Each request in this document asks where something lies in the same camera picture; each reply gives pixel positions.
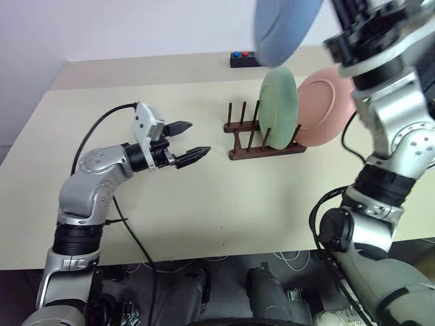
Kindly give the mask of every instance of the black cable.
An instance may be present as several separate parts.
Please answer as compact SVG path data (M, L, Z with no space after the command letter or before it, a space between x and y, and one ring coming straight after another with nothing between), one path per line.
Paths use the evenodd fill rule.
M347 185L343 186L343 187L338 187L338 188L335 188L334 190L331 190L330 192L324 194L319 199L317 204L313 207L313 209L310 212L309 227L311 229L311 232L313 233L315 246L319 250L322 250L322 248L320 247L319 236L317 235L317 231L315 229L315 221L316 221L316 217L317 217L317 212L323 203L327 202L329 199L333 199L334 197L337 197L338 195L342 194L347 189L347 187L348 187ZM328 256L326 263L327 263L328 267L333 271L333 273L337 279L337 283L338 283L339 287L341 288L341 291L345 294L349 303L353 306L353 308L358 313L358 315L361 317L361 319L365 322L365 324L367 326L371 326L372 324L367 319L367 316L362 312L361 308L358 306L358 304L355 302L355 300L353 300L353 298L351 297L348 290L346 290L346 288L344 288L343 284L341 284L341 281L340 281L339 276L338 276L340 271L338 269L338 264L336 263L335 257L333 256L333 254L331 254L331 252L329 250L327 250L327 249L325 249L325 250L326 250L326 253Z
M331 190L330 192L324 194L319 201L317 202L317 204L313 207L313 209L310 212L309 215L309 220L308 220L308 224L310 227L311 232L313 233L313 237L314 237L314 241L315 241L315 245L317 247L317 249L321 249L320 247L320 241L319 241L319 236L317 235L317 231L315 229L315 220L316 220L316 216L317 216L317 211L319 210L319 207L326 201L328 201L329 199L332 199L340 194L342 194L345 190L346 190L347 186L344 187L338 187L334 190Z
M355 116L357 115L357 111L353 112L351 118L349 119L349 121L346 123L346 127L343 130L342 134L341 134L341 145L343 146L344 149L346 149L349 153L352 153L353 155L357 156L361 161L362 164L364 165L366 163L366 160L364 159L364 156L361 155L360 153L358 153L357 151L354 151L352 148L348 147L345 143L345 136L346 136L346 132L348 127L350 126L350 124L352 123L353 119L355 118Z
M113 109L109 110L108 112L104 113L93 125L92 127L90 127L89 131L86 133L86 136L83 138L82 142L80 143L79 148L77 149L75 156L74 156L74 161L73 161L73 166L71 167L71 175L73 175L75 173L75 169L77 167L77 163L80 157L80 154L86 144L86 142L88 141L90 135L95 131L95 129L97 128L97 126L105 119L107 118L109 115L111 115L114 112L117 112L121 109L126 109L129 107L132 107L133 109L136 109L137 103L130 103L130 104L125 104L125 105L120 105L119 107L114 107ZM133 240L137 243L137 245L139 246L139 248L141 249L142 253L145 255L146 259L148 260L148 262L151 265L151 268L153 270L153 285L152 285L152 300L151 300L151 306L150 306L150 314L148 316L148 326L152 325L152 317L153 317L153 313L154 313L154 307L156 305L156 298L157 298L157 282L158 282L158 274L157 274L157 269L154 265L153 260L151 259L150 255L148 254L148 252L145 250L145 247L142 245L141 241L137 238L136 234L131 230L129 224L127 223L124 215L121 212L121 209L119 207L118 201L116 200L115 196L114 196L114 204L116 207L116 210L118 211L118 214L122 220L122 223L124 224L124 226L126 227L126 229L128 230L128 233L130 233L131 237L133 238Z
M151 298L151 306L150 306L150 314L148 315L148 326L152 326L152 315L154 313L154 306L156 305L156 298L157 298L157 282L158 282L158 273L156 266L154 265L154 261L151 259L148 252L145 250L145 247L142 245L142 242L137 238L136 234L133 232L133 230L130 228L129 224L127 223L126 219L124 218L124 215L121 212L120 206L118 204L118 201L116 200L114 196L114 204L116 207L116 210L118 211L118 214L121 217L122 223L125 225L125 228L127 229L128 233L130 233L131 237L135 240L139 248L142 250L142 253L147 258L150 267L152 268L152 298Z
M73 175L75 173L75 168L77 167L77 163L80 157L80 154L83 150L83 147L85 146L86 142L88 141L90 135L94 132L95 128L98 127L98 125L105 119L107 118L109 115L111 115L112 113L122 110L122 109L126 109L128 107L132 107L133 109L136 109L137 103L130 103L130 104L125 104L125 105L120 105L119 107L114 107L112 110L109 110L108 112L104 113L98 120L97 122L95 122L92 127L90 127L88 133L86 134L86 136L83 138L82 142L80 143L79 148L77 149L75 156L74 156L74 161L73 161L73 166L71 168L71 175Z

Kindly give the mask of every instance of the dish rack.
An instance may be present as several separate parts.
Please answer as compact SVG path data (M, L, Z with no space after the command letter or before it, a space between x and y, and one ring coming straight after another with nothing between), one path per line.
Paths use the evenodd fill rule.
M301 125L297 125L292 139L289 145L283 149L275 149L267 146L267 139L271 133L271 129L267 128L266 134L263 137L262 144L259 147L252 147L252 141L254 139L255 132L260 130L260 123L257 120L258 107L260 106L260 100L257 100L256 110L254 111L254 118L251 121L244 121L246 111L246 101L243 101L242 113L240 121L231 122L232 115L232 103L228 106L228 121L224 124L224 132L234 134L234 147L230 150L228 156L230 160L246 160L249 158L265 158L268 156L288 155L303 153L307 148L298 144L294 139L298 134ZM242 148L239 133L250 131L249 143L246 148Z

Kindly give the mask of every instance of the white wall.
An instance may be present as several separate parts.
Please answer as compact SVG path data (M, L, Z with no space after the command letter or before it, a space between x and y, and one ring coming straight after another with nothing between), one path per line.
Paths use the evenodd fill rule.
M11 146L9 145L0 145L0 165L3 163L3 160L5 159L7 153L11 149Z
M255 0L0 1L0 145L14 142L66 60L250 49L254 6ZM326 2L304 44L335 34L331 21Z

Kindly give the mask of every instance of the shoe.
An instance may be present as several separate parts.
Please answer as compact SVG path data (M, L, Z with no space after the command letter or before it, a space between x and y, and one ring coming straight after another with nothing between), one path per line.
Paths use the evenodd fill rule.
M358 313L352 308L323 311L314 317L314 326L365 326Z

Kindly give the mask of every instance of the wire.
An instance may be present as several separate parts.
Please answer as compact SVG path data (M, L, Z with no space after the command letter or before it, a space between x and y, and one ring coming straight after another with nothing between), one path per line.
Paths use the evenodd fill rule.
M273 253L273 254L274 254L275 256L277 256L280 260L283 260L284 263L287 265L287 267L288 267L289 269L291 269L292 271L294 271L294 272L300 272L301 270L304 270L304 269L308 266L308 263L310 262L310 251L309 251L309 250L307 251L307 253L308 253L307 261L305 262L304 266L302 266L301 268L295 268L295 267L293 267L292 265L290 265L290 263L288 262L289 260L295 260L295 259L299 256L300 251L298 251L298 253L296 254L296 256L293 257L293 258L291 258L291 259L287 259L287 258L285 258L285 257L284 257L284 254L282 253L282 251L280 251L279 253L281 254L281 257L278 256L278 255L275 254L275 253Z
M145 257L149 261L149 264L151 265L151 269L153 270L153 273L152 273L152 278L153 278L153 280L152 280L152 298L151 298L150 314L148 315L148 326L151 326L152 325L152 315L154 313L154 307L156 305L156 298L157 298L157 283L158 283L157 269L156 269L154 262L151 259L150 255L143 247L142 242L136 237L136 234L131 230L129 224L125 220L124 215L121 212L120 206L119 206L118 201L116 200L115 196L114 196L114 204L115 204L116 210L118 211L119 216L121 217L122 223L125 225L125 228L127 229L128 233L130 233L133 240L137 243L139 248L142 250L142 253L145 255Z
M317 231L315 229L315 220L316 220L316 216L317 216L317 211L319 210L319 207L326 201L328 201L329 199L332 199L340 194L343 193L343 191L345 191L347 188L347 186L344 187L338 187L335 188L334 190L331 190L330 192L324 194L319 201L317 202L317 204L313 207L313 209L310 212L310 216L309 216L309 227L311 229L311 232L313 233L313 237L314 237L314 242L315 242L315 246L317 247L317 249L321 249L320 247L320 241L319 241L319 236L317 235Z
M130 103L130 104L125 104L125 105L120 105L119 107L114 107L112 110L109 110L108 112L104 113L98 120L97 122L95 122L92 127L90 127L88 133L86 134L86 136L83 138L82 142L80 143L79 148L77 149L75 156L74 156L74 161L73 161L73 166L71 167L71 175L73 175L75 173L75 168L77 167L77 163L80 157L80 154L83 150L83 147L85 146L86 142L88 141L90 135L94 132L94 130L98 127L98 125L105 119L107 118L109 115L111 115L112 113L122 110L122 109L126 109L128 107L132 107L133 109L136 109L137 103Z
M275 255L276 258L280 259L280 260L284 260L284 261L292 261L295 260L296 258L299 257L300 251L296 252L296 255L293 258L283 258L284 254L282 251L279 252L280 255L278 255L277 253L272 253L273 255Z
M181 272L184 268L188 267L190 264L192 264L196 259L191 259L187 264L183 265L180 268L177 268L176 270L157 270L157 273L162 273L162 274L175 274L178 272ZM151 267L149 267L147 264L142 263L143 266L145 266L146 268L148 268L149 270L152 270Z
M329 199L332 199L332 198L342 194L346 190L347 187L348 186L338 187L338 188L335 188L334 190L331 190L330 192L324 194L319 199L317 204L313 207L313 209L310 212L309 227L311 229L311 232L313 233L315 245L316 245L317 249L319 249L319 250L321 250L320 241L319 241L319 236L317 235L317 231L315 229L315 220L316 220L316 217L317 217L317 212L319 210L319 207L323 203L327 202ZM340 271L338 269L338 265L336 264L335 257L327 249L326 249L326 253L327 253L327 256L328 256L328 258L326 259L327 265L328 265L329 269L331 269L331 271L333 271L333 273L334 273L334 275L335 275L335 277L337 279L338 286L340 287L341 291L345 294L347 300L353 306L353 308L358 313L358 315L361 317L361 319L364 321L364 323L367 326L372 325L372 323L368 320L367 316L363 313L362 309L358 306L358 304L352 298L352 296L350 295L348 290L346 290L346 288L341 283L340 278L339 278Z
M222 261L222 260L225 260L227 258L228 258L228 256L221 256L220 258L217 258L217 259L210 259L210 258L203 258L203 259L207 260L207 261Z
M432 240L428 240L428 239L419 239L419 240L424 241L424 242L428 242L428 243L432 243L433 245L435 245L435 241L432 241Z
M129 273L129 274L133 274L134 272L137 272L137 271L138 271L138 269L141 267L141 264L142 264L142 263L138 263L138 264L137 264L137 267L134 268L134 269L132 269L132 270L127 270L126 268L124 268L124 269L125 269L125 271L126 271L127 273Z
M353 155L357 156L361 161L362 164L364 165L366 163L366 160L364 159L364 156L361 155L360 153L358 153L357 151L353 150L352 148L350 148L349 146L346 145L345 143L345 136L346 136L346 132L348 127L350 126L350 124L352 123L353 119L356 117L357 115L357 111L353 112L351 118L349 119L349 121L346 123L346 127L343 130L343 133L341 134L341 145L343 146L344 149L346 149L349 153L352 153Z
M88 139L90 138L91 134L95 131L95 129L97 128L97 126L105 119L107 118L109 115L122 110L122 109L126 109L129 107L132 107L133 109L136 109L137 103L130 103L130 104L125 104L125 105L120 105L119 107L114 107L113 109L109 110L108 112L104 113L93 125L92 127L90 127L89 131L86 133L86 136L83 138L82 142L80 143L79 148L77 149L75 156L74 156L74 161L73 161L73 166L71 167L71 175L73 175L75 173L75 169L77 168L77 163L80 157L80 154L86 144L86 142L88 141ZM121 209L119 207L118 201L116 200L115 196L114 196L114 204L116 207L116 210L118 211L119 216L121 217L122 223L125 225L126 229L128 230L128 233L130 233L131 237L133 238L133 240L137 243L137 245L139 246L139 248L141 249L142 253L145 255L146 259L149 261L151 268L153 269L154 273L153 273L153 284L152 284L152 300L151 300L151 306L150 306L150 314L148 316L148 326L152 325L152 317L153 317L153 313L154 313L154 307L156 305L156 298L157 298L157 282L158 282L158 275L157 275L157 271L155 269L154 266L154 262L151 259L150 255L148 254L148 252L145 250L145 248L143 247L141 241L136 237L136 234L131 230L129 224L127 223L126 219L124 218L124 215L121 212Z

